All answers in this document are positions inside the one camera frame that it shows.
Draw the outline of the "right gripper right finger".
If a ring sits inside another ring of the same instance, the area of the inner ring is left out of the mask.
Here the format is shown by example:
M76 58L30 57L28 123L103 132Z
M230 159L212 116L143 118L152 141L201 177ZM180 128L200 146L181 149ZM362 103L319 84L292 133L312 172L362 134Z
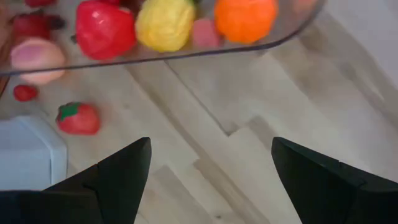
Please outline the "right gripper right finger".
M274 137L272 159L302 223L397 223L397 183Z

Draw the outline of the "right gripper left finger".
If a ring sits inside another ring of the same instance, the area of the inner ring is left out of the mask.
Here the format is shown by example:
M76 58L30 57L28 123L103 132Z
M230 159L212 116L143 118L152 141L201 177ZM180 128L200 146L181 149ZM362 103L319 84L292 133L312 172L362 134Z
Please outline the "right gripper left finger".
M144 137L45 190L2 191L1 224L134 223L151 157Z

